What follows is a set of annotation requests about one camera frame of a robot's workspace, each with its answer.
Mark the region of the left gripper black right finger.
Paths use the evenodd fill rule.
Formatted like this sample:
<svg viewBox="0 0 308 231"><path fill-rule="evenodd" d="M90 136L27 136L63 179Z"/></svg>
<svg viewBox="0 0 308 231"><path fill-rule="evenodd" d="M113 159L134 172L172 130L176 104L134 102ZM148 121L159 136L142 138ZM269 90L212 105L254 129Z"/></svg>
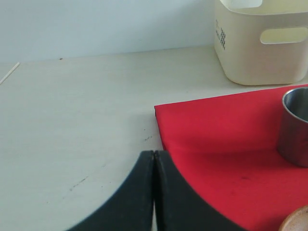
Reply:
<svg viewBox="0 0 308 231"><path fill-rule="evenodd" d="M167 151L154 152L154 205L159 231L243 231L187 183Z"/></svg>

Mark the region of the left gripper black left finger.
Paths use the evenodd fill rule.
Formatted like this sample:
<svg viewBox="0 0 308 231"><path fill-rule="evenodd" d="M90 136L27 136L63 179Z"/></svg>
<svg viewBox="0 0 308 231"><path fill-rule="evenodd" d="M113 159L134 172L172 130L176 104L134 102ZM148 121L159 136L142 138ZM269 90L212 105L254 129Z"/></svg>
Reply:
<svg viewBox="0 0 308 231"><path fill-rule="evenodd" d="M143 151L117 191L71 231L150 231L154 152Z"/></svg>

